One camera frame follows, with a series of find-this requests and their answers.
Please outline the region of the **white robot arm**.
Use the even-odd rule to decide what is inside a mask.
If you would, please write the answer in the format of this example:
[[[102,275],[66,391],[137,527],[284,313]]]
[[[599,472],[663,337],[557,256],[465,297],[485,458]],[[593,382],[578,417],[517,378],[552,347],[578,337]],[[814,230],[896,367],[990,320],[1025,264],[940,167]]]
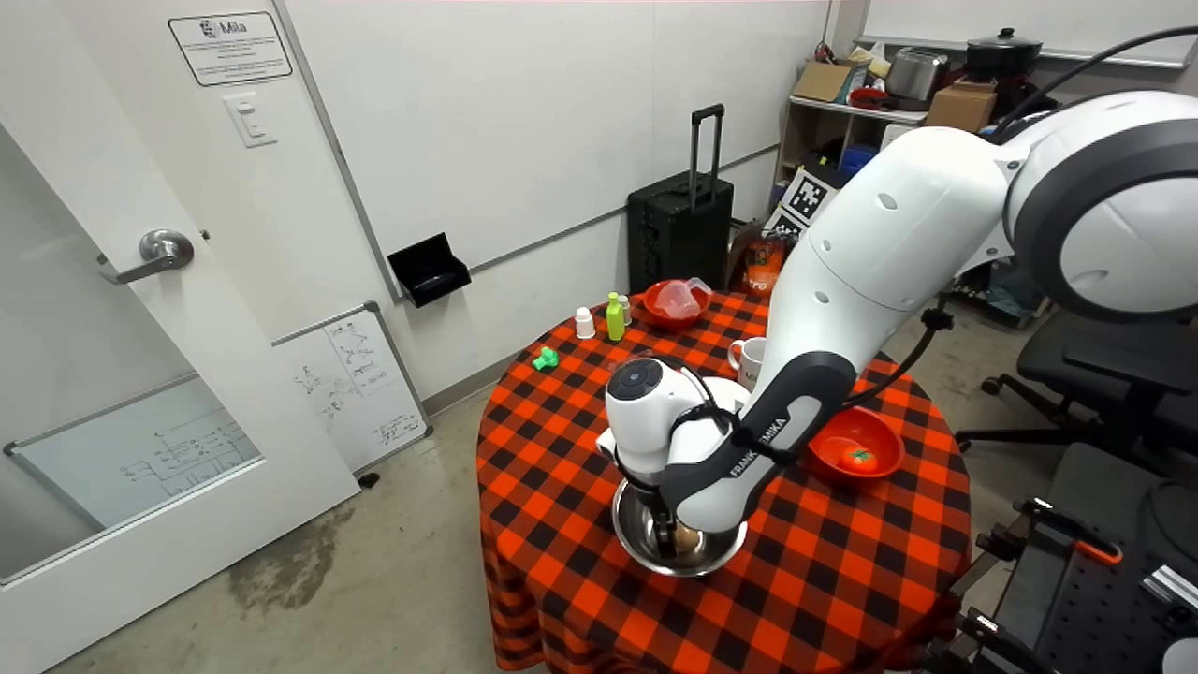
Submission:
[[[603,391],[599,446],[681,524],[731,532],[990,240],[1076,313],[1174,320],[1198,307],[1195,212],[1195,93],[1101,93],[1008,144],[907,132],[797,237],[750,402],[725,413],[698,373],[635,357]]]

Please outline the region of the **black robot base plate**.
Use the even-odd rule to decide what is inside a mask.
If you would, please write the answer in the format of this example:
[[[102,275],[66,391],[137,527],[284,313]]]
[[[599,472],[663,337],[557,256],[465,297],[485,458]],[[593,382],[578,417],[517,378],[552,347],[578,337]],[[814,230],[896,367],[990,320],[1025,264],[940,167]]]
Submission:
[[[1032,527],[1010,561],[977,556],[947,589],[923,674],[1198,674],[1198,488],[1072,446],[1043,493],[1122,546],[1114,569]]]

